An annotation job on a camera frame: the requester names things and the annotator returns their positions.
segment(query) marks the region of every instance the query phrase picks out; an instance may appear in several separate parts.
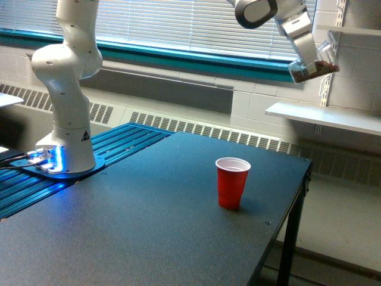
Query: black cable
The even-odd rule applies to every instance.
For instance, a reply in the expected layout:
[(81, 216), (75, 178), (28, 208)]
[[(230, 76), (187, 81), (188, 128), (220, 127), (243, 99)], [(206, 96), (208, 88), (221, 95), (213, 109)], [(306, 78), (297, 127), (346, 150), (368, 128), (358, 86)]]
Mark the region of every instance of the black cable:
[(32, 166), (38, 166), (45, 164), (46, 162), (43, 163), (36, 163), (36, 164), (29, 164), (29, 165), (23, 165), (23, 166), (10, 166), (10, 167), (1, 167), (0, 170), (11, 170), (11, 169), (20, 169), (20, 168), (26, 168), (26, 167), (32, 167)]
[(10, 162), (21, 160), (21, 159), (26, 159), (26, 158), (28, 158), (28, 156), (26, 156), (26, 155), (21, 155), (21, 156), (16, 156), (16, 157), (13, 157), (13, 158), (8, 158), (8, 159), (0, 161), (0, 165), (9, 164)]

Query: black table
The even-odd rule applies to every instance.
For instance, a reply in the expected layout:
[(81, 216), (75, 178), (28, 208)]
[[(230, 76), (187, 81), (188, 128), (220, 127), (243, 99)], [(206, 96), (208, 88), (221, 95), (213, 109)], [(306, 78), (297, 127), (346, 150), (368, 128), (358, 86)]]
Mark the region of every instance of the black table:
[[(252, 164), (217, 204), (220, 157)], [(286, 285), (311, 162), (177, 133), (0, 223), (2, 285), (248, 285), (289, 214)]]

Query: white shelf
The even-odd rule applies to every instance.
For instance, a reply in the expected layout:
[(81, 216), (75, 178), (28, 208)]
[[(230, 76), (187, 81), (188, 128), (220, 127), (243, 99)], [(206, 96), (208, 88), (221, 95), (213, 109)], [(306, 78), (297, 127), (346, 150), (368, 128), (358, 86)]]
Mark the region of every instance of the white shelf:
[(303, 103), (275, 103), (266, 114), (373, 135), (381, 135), (381, 116)]
[(23, 100), (20, 97), (14, 97), (12, 95), (2, 94), (0, 92), (0, 107), (18, 104), (21, 102), (23, 102)]
[(360, 29), (351, 27), (335, 27), (326, 25), (317, 25), (318, 29), (329, 30), (333, 32), (342, 32), (352, 35), (368, 35), (368, 36), (381, 36), (381, 30)]

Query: cup rim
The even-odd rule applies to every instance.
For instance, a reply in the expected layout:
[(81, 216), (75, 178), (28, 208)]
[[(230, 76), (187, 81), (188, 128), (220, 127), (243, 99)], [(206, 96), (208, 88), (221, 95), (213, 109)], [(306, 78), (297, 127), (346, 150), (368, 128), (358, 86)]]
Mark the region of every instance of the cup rim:
[[(236, 161), (240, 161), (241, 163), (245, 164), (246, 165), (246, 169), (245, 170), (229, 170), (227, 168), (224, 168), (222, 166), (220, 166), (218, 163), (223, 161), (223, 160), (231, 160), (231, 159), (234, 159)], [(221, 170), (224, 170), (224, 171), (228, 171), (228, 172), (233, 172), (233, 173), (242, 173), (242, 172), (247, 172), (251, 169), (251, 164), (243, 159), (240, 159), (240, 158), (235, 158), (235, 157), (224, 157), (224, 158), (219, 158), (216, 160), (216, 166), (217, 168), (221, 169)]]

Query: table leg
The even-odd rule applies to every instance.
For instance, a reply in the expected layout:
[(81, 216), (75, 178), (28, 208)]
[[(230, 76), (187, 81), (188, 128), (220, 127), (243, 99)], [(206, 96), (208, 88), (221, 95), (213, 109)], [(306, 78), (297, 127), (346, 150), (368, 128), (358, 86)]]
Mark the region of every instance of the table leg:
[(291, 274), (292, 259), (295, 252), (296, 240), (298, 238), (299, 224), (302, 216), (306, 183), (303, 183), (301, 192), (293, 205), (287, 222), (285, 242), (283, 244), (282, 258), (280, 260), (277, 286), (287, 286)]

